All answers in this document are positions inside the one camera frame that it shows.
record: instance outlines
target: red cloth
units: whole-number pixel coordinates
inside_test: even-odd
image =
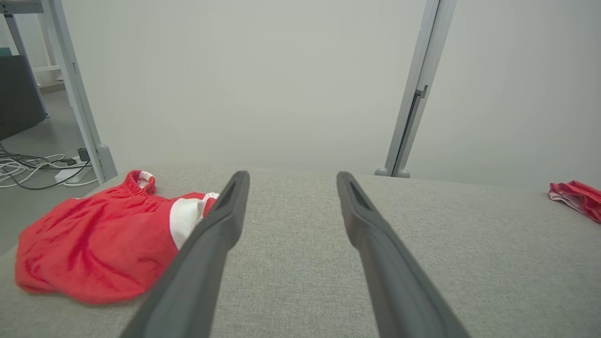
[[[154,177],[135,170],[121,185],[59,204],[20,234],[16,283],[92,304],[142,294],[218,196],[167,199],[155,192]]]
[[[578,181],[551,183],[549,198],[563,201],[595,222],[601,223],[601,191]]]

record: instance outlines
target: gray fabric surface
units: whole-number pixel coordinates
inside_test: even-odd
[[[149,165],[158,194],[219,192],[233,168]],[[213,337],[377,337],[335,173],[248,169]],[[601,229],[537,191],[357,176],[473,337],[599,337]],[[103,185],[119,184],[123,175]],[[14,285],[0,257],[0,337],[117,337],[140,302],[87,306]]]

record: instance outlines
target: black cable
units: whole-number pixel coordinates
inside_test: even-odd
[[[2,145],[1,142],[0,142],[0,149],[4,153],[4,154],[0,153],[0,157],[10,158],[14,162],[17,162],[18,164],[23,165],[24,167],[28,167],[28,168],[32,168],[32,169],[36,169],[40,165],[40,163],[38,161],[36,161],[36,162],[38,162],[38,165],[31,165],[31,164],[27,163],[26,161],[24,161],[22,158],[25,157],[25,158],[28,158],[28,159],[35,159],[35,160],[42,159],[42,160],[44,160],[44,161],[46,161],[48,163],[56,163],[56,162],[62,161],[62,160],[59,159],[59,160],[50,162],[50,161],[48,161],[47,158],[40,157],[40,156],[30,156],[30,155],[13,154],[13,153],[9,152],[8,150],[6,150],[6,148]],[[50,171],[50,170],[63,170],[63,169],[77,169],[77,168],[85,168],[85,167],[86,167],[86,165],[83,165],[81,167],[80,166],[75,166],[75,167],[65,167],[65,168],[39,168],[39,170]]]
[[[52,188],[53,186],[57,186],[57,185],[59,185],[59,184],[63,184],[63,183],[65,183],[66,181],[68,181],[68,180],[70,180],[70,179],[74,178],[75,176],[77,176],[77,174],[81,173],[81,172],[82,172],[82,170],[84,170],[84,168],[85,168],[85,167],[86,167],[86,166],[87,166],[89,163],[90,163],[89,161],[88,161],[88,162],[86,162],[86,163],[85,163],[85,165],[84,165],[83,167],[81,167],[81,169],[79,169],[79,170],[77,171],[77,173],[75,173],[75,174],[73,174],[73,175],[69,176],[68,178],[66,178],[66,179],[64,179],[64,180],[62,180],[62,181],[60,181],[60,182],[58,182],[58,183],[54,183],[54,184],[52,184],[52,185],[49,185],[49,186],[43,186],[43,187],[41,187],[41,188],[30,188],[30,187],[28,187],[28,186],[21,185],[21,183],[19,183],[19,181],[18,181],[16,178],[14,178],[14,176],[13,176],[13,175],[9,174],[9,173],[8,173],[8,171],[7,171],[6,169],[2,168],[2,170],[4,170],[4,172],[6,172],[6,173],[7,173],[7,174],[10,176],[10,178],[12,178],[12,179],[13,179],[13,181],[14,181],[14,182],[15,182],[15,183],[16,183],[18,186],[20,186],[20,187],[21,187],[21,188],[23,188],[23,189],[27,189],[27,190],[44,190],[44,189]]]

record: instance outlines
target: metal frame pole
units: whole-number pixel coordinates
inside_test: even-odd
[[[40,102],[42,102],[40,89],[37,86],[37,80],[35,79],[33,68],[31,68],[31,64],[29,63],[29,58],[27,57],[27,51],[25,50],[25,44],[23,43],[23,40],[21,39],[21,34],[19,33],[19,27],[17,26],[17,21],[14,19],[14,16],[12,14],[4,14],[4,19],[6,19],[6,24],[8,25],[8,30],[10,31],[10,34],[13,36],[14,45],[17,47],[17,51],[19,52],[19,55],[21,55],[25,59],[25,63],[27,64],[27,74],[29,75],[31,80],[35,83],[35,92],[37,93],[38,99],[40,100]],[[46,117],[49,117],[48,112],[46,111],[46,106],[44,106],[43,102],[42,102],[41,106],[44,109],[44,115]]]
[[[441,59],[457,0],[428,0],[385,167],[376,175],[409,177],[405,164]]]
[[[98,183],[102,184],[107,179],[112,178],[106,177],[100,162],[100,155],[98,147],[101,145],[98,130],[94,123],[94,118],[90,110],[90,104],[85,94],[84,83],[79,73],[79,67],[77,59],[75,58],[75,51],[73,50],[73,44],[71,42],[71,36],[67,28],[67,20],[63,10],[63,4],[60,0],[42,0],[42,6],[44,13],[46,13],[46,25],[48,27],[48,33],[50,42],[54,46],[55,56],[61,66],[63,72],[63,79],[65,82],[65,88],[70,96],[71,105],[73,106],[73,112],[79,125],[79,130],[84,139],[85,147],[88,149],[90,161]],[[114,168],[112,160],[107,163],[107,166]],[[111,173],[116,174],[116,170],[110,170]]]
[[[423,88],[422,95],[417,98],[413,111],[410,112],[410,116],[407,120],[406,132],[403,135],[402,142],[399,147],[398,156],[395,161],[392,176],[396,177],[409,177],[410,172],[405,169],[407,160],[409,159],[409,153],[413,146],[413,141],[419,127],[419,122],[424,114],[426,108],[426,102],[430,95],[430,88],[434,83],[434,77],[436,75],[436,69],[441,60],[442,50],[447,40],[449,28],[451,27],[451,21],[453,19],[453,13],[455,12],[455,6],[457,0],[440,0],[438,5],[438,12],[436,13],[436,20],[428,43],[426,57],[421,69],[418,80],[418,88]]]

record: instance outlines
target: elastic waistband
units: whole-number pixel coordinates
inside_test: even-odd
[[[132,170],[127,174],[123,186],[134,196],[154,195],[156,193],[156,180],[148,171]]]

